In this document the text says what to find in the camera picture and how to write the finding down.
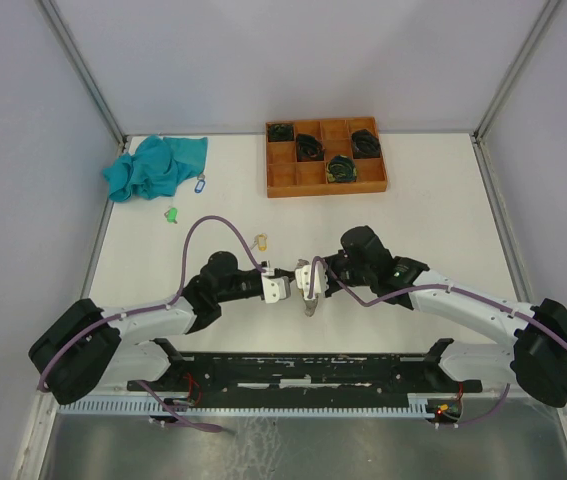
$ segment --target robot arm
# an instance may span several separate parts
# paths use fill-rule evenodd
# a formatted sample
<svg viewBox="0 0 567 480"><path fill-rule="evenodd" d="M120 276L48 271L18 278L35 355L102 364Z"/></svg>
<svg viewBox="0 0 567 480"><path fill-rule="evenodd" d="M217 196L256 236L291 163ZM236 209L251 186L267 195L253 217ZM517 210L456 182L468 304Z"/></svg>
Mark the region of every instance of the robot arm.
<svg viewBox="0 0 567 480"><path fill-rule="evenodd" d="M495 344L468 345L449 340L440 367L453 380L481 379L496 383L518 383L537 400L554 407L567 402L567 351L538 328L516 316L532 317L567 342L567 310L546 299L540 306L511 302L455 284L407 257L393 257L369 227L356 227L341 238L343 250L325 258L314 285L330 297L347 287L368 286L377 297L410 287L425 287L386 300L410 310L447 318L479 332ZM427 288L447 285L447 289ZM304 298L309 297L308 286ZM503 310L494 305L502 305Z"/></svg>
<svg viewBox="0 0 567 480"><path fill-rule="evenodd" d="M217 252L174 304L169 297L147 305L101 309L90 299L78 300L30 348L29 357L42 373L72 337L119 314L118 320L96 328L57 361L46 378L48 388L65 405L96 387L124 386L134 379L157 380L169 368L174 354L169 342L160 341L164 337L188 335L208 327L221 316L221 303L261 297L271 304L290 295L294 272L267 264L262 267L263 272L241 271L233 254ZM131 311L137 313L127 316Z"/></svg>
<svg viewBox="0 0 567 480"><path fill-rule="evenodd" d="M57 358L45 381L60 404L75 402L97 386L124 386L135 379L155 381L178 358L178 352L162 341L163 337L208 327L221 316L223 302L251 297L261 297L268 304L283 300L289 297L290 281L295 279L310 316L317 306L317 293L330 297L343 288L367 286L379 297L376 302L388 296L383 301L436 314L475 330L495 343L437 342L437 351L444 347L437 354L439 367L449 378L458 382L516 381L547 405L565 405L567 351L547 333L516 316L520 312L533 317L567 342L567 310L561 304L552 300L540 306L510 302L455 284L422 262L393 257L369 227L349 230L341 245L337 254L321 259L314 267L300 262L294 272L267 265L241 271L234 255L215 253L175 303L172 297L151 306L100 309L90 299L79 300L32 346L30 359L43 373ZM495 305L503 305L503 310ZM107 323L105 319L112 315L116 315L114 320ZM81 333L90 326L94 327L89 335ZM80 340L68 347L77 338Z"/></svg>

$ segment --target white cable tie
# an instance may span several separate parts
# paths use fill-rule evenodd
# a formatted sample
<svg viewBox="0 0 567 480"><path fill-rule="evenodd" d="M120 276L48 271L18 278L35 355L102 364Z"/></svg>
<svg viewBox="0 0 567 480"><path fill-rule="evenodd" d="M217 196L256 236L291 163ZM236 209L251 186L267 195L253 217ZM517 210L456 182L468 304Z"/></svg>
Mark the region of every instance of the white cable tie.
<svg viewBox="0 0 567 480"><path fill-rule="evenodd" d="M510 313L508 313L507 316L510 317L510 318L514 318L514 317L516 317L517 313L519 313L519 307L514 306L510 309Z"/></svg>

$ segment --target wooden tray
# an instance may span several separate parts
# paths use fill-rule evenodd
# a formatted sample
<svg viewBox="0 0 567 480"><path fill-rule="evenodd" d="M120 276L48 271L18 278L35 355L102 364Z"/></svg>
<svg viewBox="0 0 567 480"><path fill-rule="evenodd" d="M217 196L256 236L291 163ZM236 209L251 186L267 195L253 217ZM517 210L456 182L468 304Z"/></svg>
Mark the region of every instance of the wooden tray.
<svg viewBox="0 0 567 480"><path fill-rule="evenodd" d="M270 125L291 124L294 139L299 133L312 135L323 144L322 161L299 161L296 142L271 142ZM266 124L267 196L269 198L311 195L343 195L387 190L387 173L383 153L379 158L354 159L357 179L352 183L328 183L326 166L336 155L352 156L352 133L367 129L377 138L379 132L373 117L326 118L269 122Z"/></svg>

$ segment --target white wall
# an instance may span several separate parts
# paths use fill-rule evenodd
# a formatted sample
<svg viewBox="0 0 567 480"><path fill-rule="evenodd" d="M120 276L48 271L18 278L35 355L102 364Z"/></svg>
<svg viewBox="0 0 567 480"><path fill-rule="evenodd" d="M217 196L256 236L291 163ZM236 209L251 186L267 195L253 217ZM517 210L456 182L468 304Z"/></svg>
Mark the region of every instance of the white wall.
<svg viewBox="0 0 567 480"><path fill-rule="evenodd" d="M567 0L488 147L536 298L567 306Z"/></svg>
<svg viewBox="0 0 567 480"><path fill-rule="evenodd" d="M472 131L544 0L57 0L126 133Z"/></svg>
<svg viewBox="0 0 567 480"><path fill-rule="evenodd" d="M27 351L79 295L115 153L34 1L0 1L0 479L36 386Z"/></svg>

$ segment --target teal cloth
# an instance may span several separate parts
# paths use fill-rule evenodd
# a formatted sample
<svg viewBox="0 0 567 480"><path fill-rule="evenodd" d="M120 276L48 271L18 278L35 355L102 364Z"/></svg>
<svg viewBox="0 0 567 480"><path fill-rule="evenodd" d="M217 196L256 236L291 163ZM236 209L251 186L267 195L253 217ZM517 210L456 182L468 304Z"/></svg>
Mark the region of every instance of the teal cloth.
<svg viewBox="0 0 567 480"><path fill-rule="evenodd" d="M103 169L110 200L124 202L132 194L148 200L171 197L181 182L203 173L206 155L207 137L147 137L133 155L125 153Z"/></svg>

